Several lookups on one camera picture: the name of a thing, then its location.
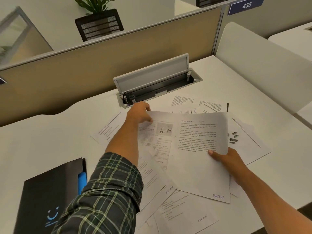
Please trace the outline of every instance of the blue logo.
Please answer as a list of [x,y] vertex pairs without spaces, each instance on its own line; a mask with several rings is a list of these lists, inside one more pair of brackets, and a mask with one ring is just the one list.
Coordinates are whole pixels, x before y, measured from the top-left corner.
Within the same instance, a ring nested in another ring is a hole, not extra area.
[[55,218],[57,217],[57,215],[58,215],[58,209],[59,209],[59,207],[56,207],[56,209],[55,209],[55,215],[54,215],[54,216],[52,216],[53,213],[50,214],[51,210],[48,211],[48,216],[47,216],[48,222],[46,222],[46,227],[51,226],[51,225],[57,223],[57,220],[56,220],[56,221],[52,221],[52,220],[55,219]]

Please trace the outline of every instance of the plaid shirt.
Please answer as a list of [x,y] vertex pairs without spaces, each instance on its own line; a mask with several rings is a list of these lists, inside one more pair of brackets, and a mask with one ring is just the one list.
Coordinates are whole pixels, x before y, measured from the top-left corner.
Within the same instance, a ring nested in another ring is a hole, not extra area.
[[105,153],[52,234],[134,233],[142,190],[137,167],[118,154]]

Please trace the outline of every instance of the potted plant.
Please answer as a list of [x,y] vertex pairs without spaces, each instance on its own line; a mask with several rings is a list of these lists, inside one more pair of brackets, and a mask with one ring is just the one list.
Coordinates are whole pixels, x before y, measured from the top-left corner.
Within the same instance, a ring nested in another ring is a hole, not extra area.
[[107,4],[114,0],[75,0],[78,5],[87,9],[92,14],[98,14],[107,10]]
[[123,26],[116,9],[107,9],[107,4],[114,0],[75,0],[85,8],[86,16],[75,20],[83,41],[99,38],[111,33],[123,31]]

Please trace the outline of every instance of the person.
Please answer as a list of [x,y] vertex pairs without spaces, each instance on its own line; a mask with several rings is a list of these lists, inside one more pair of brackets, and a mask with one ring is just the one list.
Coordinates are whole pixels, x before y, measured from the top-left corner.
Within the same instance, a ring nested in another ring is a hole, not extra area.
[[[148,103],[135,103],[108,144],[81,195],[67,207],[52,234],[134,233],[143,182],[138,165],[138,125],[153,119]],[[209,150],[244,189],[268,234],[312,233],[312,221],[281,199],[244,164],[236,150]]]

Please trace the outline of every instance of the number sign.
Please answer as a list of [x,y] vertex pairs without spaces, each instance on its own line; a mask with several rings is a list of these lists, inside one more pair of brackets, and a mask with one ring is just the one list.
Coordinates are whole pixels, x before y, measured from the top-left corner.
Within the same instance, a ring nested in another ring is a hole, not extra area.
[[264,0],[244,0],[231,5],[228,15],[262,6]]

